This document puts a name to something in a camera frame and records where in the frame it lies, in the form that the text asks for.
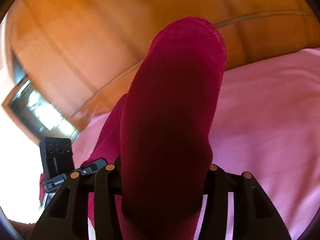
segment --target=red cloth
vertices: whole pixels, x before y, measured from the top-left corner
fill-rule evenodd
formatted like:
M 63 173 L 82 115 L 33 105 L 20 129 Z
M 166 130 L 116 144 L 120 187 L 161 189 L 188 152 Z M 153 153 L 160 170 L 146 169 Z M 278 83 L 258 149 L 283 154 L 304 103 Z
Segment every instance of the red cloth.
M 193 239 L 225 64 L 223 39 L 210 22 L 178 20 L 154 38 L 108 117 L 86 163 L 121 154 L 116 204 L 124 240 Z M 92 194 L 88 215 L 93 222 Z

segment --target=white wall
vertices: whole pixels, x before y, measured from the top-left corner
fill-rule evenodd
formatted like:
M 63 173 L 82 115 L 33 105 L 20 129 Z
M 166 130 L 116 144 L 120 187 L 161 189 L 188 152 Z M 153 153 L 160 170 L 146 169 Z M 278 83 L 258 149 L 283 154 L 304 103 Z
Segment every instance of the white wall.
M 4 25 L 5 19 L 0 24 L 0 104 L 14 87 L 5 57 Z M 0 206 L 7 218 L 23 223 L 39 219 L 42 171 L 39 147 L 0 107 Z

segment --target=folded magenta cloth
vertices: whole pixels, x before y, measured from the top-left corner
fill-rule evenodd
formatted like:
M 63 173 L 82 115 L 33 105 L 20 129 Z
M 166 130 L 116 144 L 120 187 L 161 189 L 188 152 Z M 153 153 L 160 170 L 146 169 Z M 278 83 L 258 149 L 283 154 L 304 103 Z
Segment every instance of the folded magenta cloth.
M 180 19 L 154 38 L 129 92 L 110 113 L 84 164 L 121 155 L 116 205 L 124 240 L 193 239 L 225 65 L 226 47 L 213 25 Z

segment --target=pink bed sheet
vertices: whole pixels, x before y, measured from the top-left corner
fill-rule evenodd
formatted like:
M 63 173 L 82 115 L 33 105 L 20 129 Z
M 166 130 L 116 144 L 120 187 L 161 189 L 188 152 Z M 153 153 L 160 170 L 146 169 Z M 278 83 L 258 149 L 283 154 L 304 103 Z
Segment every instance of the pink bed sheet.
M 73 144 L 76 168 L 92 153 L 107 117 L 95 117 Z M 213 163 L 255 176 L 296 240 L 320 206 L 320 49 L 226 71 L 209 142 Z M 227 239 L 231 197 L 229 203 Z

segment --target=wooden headboard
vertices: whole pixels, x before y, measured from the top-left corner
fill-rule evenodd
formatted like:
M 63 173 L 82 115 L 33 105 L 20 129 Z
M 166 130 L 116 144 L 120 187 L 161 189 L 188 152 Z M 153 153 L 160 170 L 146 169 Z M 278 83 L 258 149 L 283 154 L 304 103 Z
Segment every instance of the wooden headboard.
M 305 0 L 16 0 L 7 45 L 33 85 L 83 130 L 127 92 L 153 37 L 188 15 L 219 29 L 227 70 L 320 47 Z

